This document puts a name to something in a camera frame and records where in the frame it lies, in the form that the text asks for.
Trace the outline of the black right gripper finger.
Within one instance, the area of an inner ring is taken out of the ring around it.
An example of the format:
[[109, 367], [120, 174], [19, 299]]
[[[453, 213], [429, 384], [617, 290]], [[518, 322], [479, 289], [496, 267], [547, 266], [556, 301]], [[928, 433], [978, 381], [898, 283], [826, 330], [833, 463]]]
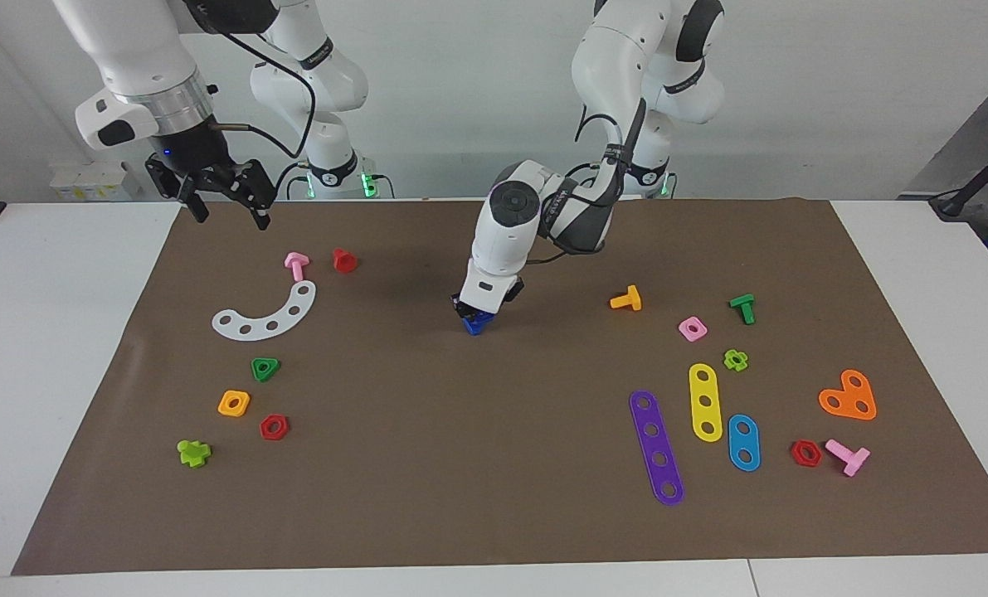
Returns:
[[205, 181], [205, 170], [188, 172], [183, 175], [178, 187], [178, 203], [187, 208], [197, 223], [204, 223], [209, 217], [209, 211], [204, 200], [198, 194], [199, 182]]
[[260, 231], [270, 226], [269, 210], [273, 204], [273, 184], [263, 166], [243, 166], [241, 192], [244, 204]]

